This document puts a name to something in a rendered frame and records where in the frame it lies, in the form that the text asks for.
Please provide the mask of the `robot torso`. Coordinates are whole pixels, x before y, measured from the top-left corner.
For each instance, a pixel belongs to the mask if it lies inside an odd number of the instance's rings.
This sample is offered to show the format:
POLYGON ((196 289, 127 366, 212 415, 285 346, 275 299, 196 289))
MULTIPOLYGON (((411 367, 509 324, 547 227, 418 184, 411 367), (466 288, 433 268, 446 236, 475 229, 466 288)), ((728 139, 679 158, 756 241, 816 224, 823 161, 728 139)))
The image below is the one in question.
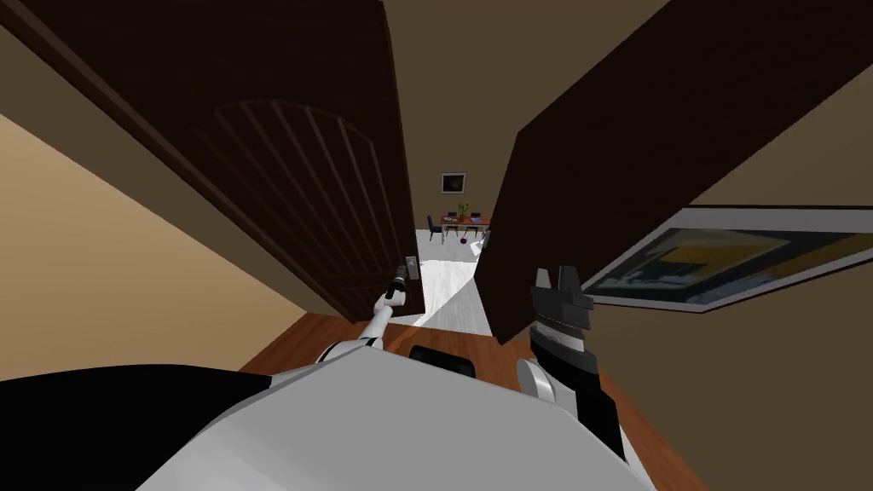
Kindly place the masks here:
POLYGON ((573 415, 362 346, 216 418, 137 491, 653 491, 573 415))

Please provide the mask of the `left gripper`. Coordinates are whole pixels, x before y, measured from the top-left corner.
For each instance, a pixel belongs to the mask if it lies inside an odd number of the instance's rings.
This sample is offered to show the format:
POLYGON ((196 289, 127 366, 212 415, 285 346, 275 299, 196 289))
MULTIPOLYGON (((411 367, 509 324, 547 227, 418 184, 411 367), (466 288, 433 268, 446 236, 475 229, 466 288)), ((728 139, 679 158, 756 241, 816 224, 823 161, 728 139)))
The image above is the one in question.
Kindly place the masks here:
POLYGON ((386 301, 404 301, 406 295, 407 268, 404 264, 398 267, 395 277, 389 284, 384 295, 386 301))

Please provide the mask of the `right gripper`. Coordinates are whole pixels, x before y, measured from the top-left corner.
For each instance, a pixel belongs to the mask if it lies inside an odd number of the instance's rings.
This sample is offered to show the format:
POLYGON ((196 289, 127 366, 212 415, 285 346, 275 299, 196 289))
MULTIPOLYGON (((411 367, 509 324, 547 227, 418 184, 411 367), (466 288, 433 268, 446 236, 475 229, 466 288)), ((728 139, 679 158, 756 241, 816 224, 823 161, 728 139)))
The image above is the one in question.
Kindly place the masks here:
POLYGON ((535 286, 530 287, 535 318, 560 332, 581 336, 591 329, 591 297, 583 295, 577 270, 562 265, 558 271, 558 289, 552 289, 547 269, 537 269, 535 286))

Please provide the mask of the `dark brown door leaf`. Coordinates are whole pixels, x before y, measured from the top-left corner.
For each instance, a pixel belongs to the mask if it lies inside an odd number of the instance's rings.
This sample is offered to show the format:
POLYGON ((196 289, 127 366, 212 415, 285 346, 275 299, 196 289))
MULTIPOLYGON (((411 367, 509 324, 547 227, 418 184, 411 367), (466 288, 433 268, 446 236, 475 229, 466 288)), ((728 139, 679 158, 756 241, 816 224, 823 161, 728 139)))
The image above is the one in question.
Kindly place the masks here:
POLYGON ((416 253, 383 0, 0 0, 0 26, 349 321, 416 253))

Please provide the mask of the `large framed abstract picture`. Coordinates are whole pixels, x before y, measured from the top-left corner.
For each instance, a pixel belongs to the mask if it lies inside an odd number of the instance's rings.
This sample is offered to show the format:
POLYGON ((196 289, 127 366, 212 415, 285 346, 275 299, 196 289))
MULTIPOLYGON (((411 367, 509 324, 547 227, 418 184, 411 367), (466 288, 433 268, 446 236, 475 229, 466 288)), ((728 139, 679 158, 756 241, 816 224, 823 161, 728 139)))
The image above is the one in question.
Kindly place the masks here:
POLYGON ((702 314, 873 262, 873 206, 689 206, 581 289, 594 303, 702 314))

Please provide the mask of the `wooden dining table with plant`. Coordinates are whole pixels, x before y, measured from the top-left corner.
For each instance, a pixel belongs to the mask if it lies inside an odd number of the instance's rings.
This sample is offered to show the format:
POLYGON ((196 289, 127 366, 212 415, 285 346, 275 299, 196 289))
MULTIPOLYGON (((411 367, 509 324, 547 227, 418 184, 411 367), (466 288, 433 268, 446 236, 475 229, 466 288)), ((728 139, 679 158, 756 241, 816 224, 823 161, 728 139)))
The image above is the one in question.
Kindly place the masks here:
POLYGON ((440 218, 439 226, 443 239, 450 230, 453 230, 457 236, 460 236, 462 229, 472 229, 475 234, 485 234, 490 227, 490 217, 483 216, 479 212, 469 212, 469 205, 461 203, 457 211, 450 211, 440 218))

